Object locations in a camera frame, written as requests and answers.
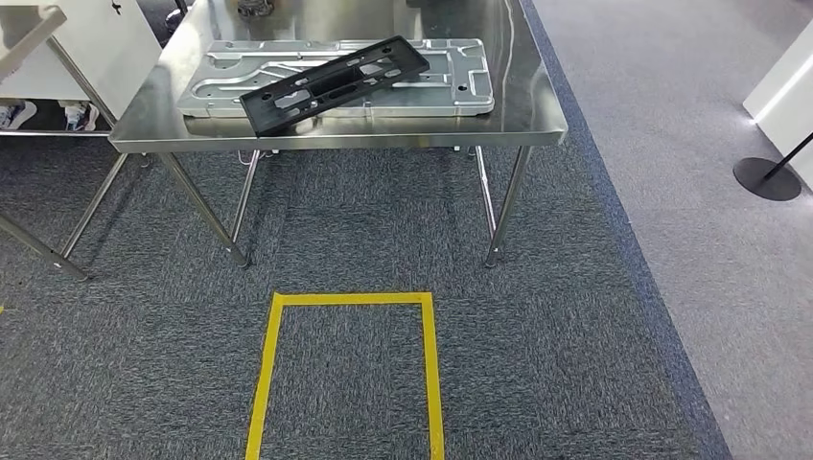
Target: gray carpet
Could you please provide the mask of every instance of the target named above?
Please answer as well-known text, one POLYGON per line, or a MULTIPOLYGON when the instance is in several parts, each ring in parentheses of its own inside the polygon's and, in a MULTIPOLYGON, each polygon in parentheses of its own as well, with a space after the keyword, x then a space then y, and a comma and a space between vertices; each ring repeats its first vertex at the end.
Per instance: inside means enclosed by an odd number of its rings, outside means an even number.
POLYGON ((733 455, 813 458, 813 195, 732 176, 779 158, 741 104, 813 2, 534 3, 733 455))
MULTIPOLYGON (((104 140, 4 139, 0 209, 56 245, 111 153, 104 140)), ((487 150, 498 190, 512 153, 487 150)), ((230 221, 236 155, 181 160, 230 221)), ((160 164, 141 166, 128 161, 76 251, 89 283, 0 235, 0 458, 242 458, 275 289, 431 291, 447 458, 698 456, 574 144, 537 150, 492 270, 462 153, 263 160, 239 241, 248 270, 160 164)), ((427 458, 418 318, 287 311, 263 457, 427 458)))

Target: yellow floor marking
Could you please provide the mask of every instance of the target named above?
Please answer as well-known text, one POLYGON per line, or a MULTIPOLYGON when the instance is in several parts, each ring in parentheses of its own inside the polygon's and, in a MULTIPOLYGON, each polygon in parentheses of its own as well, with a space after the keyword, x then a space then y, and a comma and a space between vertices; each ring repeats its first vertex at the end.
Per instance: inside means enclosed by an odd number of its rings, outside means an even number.
POLYGON ((424 361, 427 367, 427 410, 430 415, 431 460, 443 460, 443 415, 440 411, 440 372, 437 365, 437 343, 434 332, 434 310, 431 294, 421 301, 424 325, 424 361))
POLYGON ((245 460, 260 459, 260 444, 263 442, 263 427, 266 424, 268 394, 271 390, 271 371, 274 368, 274 355, 277 349, 279 327, 282 323, 282 297, 274 295, 271 312, 268 315, 266 343, 263 346, 263 361, 260 364, 260 380, 254 393, 254 408, 251 411, 251 422, 248 424, 248 443, 245 447, 245 460))
POLYGON ((435 340, 434 310, 430 292, 385 292, 354 294, 280 294, 274 292, 271 311, 268 315, 266 341, 263 346, 263 361, 260 364, 260 378, 254 394, 251 422, 248 426, 248 443, 245 447, 245 460, 260 459, 260 445, 268 410, 268 395, 271 390, 271 373, 274 367, 277 339, 279 338, 282 310, 284 306, 336 306, 336 305, 403 305, 420 304, 421 323, 424 334, 424 361, 427 375, 427 411, 430 421, 431 460, 443 460, 443 416, 440 406, 440 375, 437 364, 437 342, 435 340))
POLYGON ((421 304, 425 292, 383 292, 369 294, 277 294, 288 306, 421 304))

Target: table top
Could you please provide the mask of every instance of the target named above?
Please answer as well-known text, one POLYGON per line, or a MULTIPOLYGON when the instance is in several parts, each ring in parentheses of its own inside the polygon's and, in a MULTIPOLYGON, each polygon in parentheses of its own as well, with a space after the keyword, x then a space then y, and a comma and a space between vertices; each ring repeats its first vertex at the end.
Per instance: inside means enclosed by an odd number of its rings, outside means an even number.
POLYGON ((0 81, 64 22, 58 7, 0 5, 0 81))
POLYGON ((236 2, 197 0, 109 139, 123 153, 387 147, 540 146, 568 131, 519 0, 276 0, 245 20, 236 2), (214 40, 479 38, 495 108, 476 117, 331 118, 256 138, 247 119, 184 117, 176 101, 214 40))

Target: white panel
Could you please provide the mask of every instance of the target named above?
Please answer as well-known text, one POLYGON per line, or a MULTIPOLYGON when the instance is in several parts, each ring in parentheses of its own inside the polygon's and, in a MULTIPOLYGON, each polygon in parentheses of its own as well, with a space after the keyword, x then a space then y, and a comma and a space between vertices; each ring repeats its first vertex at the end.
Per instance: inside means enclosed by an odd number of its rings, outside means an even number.
POLYGON ((19 70, 3 80, 0 84, 0 98, 67 101, 87 99, 59 62, 57 55, 45 44, 37 47, 19 70))
MULTIPOLYGON (((781 95, 773 108, 764 113, 758 125, 782 155, 790 153, 813 132, 813 68, 803 71, 805 63, 808 66, 813 63, 811 59, 813 22, 743 103, 746 110, 756 117, 777 94, 781 95), (796 83, 790 86, 789 81, 796 83)), ((804 182, 813 186, 813 144, 800 152, 791 166, 804 182)))
MULTIPOLYGON (((158 61, 161 48, 135 0, 0 0, 2 5, 56 4, 67 21, 54 37, 81 69, 116 117, 158 61)), ((87 99, 56 55, 41 46, 13 76, 0 85, 0 95, 16 98, 87 99)))

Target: cable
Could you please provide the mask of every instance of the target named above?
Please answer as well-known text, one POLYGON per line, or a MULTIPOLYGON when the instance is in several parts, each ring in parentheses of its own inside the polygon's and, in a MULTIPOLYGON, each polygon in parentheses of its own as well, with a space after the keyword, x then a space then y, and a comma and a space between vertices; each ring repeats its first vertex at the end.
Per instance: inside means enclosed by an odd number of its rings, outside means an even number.
MULTIPOLYGON (((262 160, 263 158, 270 158, 270 157, 272 157, 274 155, 278 155, 278 154, 279 154, 279 150, 263 150, 263 152, 260 154, 259 159, 262 160)), ((242 150, 237 150, 237 161, 239 161, 240 164, 243 165, 243 166, 251 166, 250 161, 243 161, 243 151, 242 150)))

